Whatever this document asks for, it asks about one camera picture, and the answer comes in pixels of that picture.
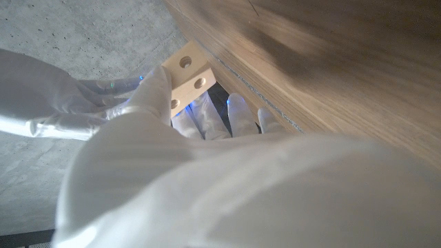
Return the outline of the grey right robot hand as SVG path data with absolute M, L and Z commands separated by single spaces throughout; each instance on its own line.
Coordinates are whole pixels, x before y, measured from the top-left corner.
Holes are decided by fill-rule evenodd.
M 118 116 L 141 78 L 78 80 L 25 54 L 1 51 L 1 131 L 86 141 Z

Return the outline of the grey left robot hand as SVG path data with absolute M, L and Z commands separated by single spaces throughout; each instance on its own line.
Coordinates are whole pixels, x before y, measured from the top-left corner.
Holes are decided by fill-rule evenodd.
M 439 247 L 440 171 L 335 134 L 187 138 L 145 75 L 65 175 L 54 247 Z

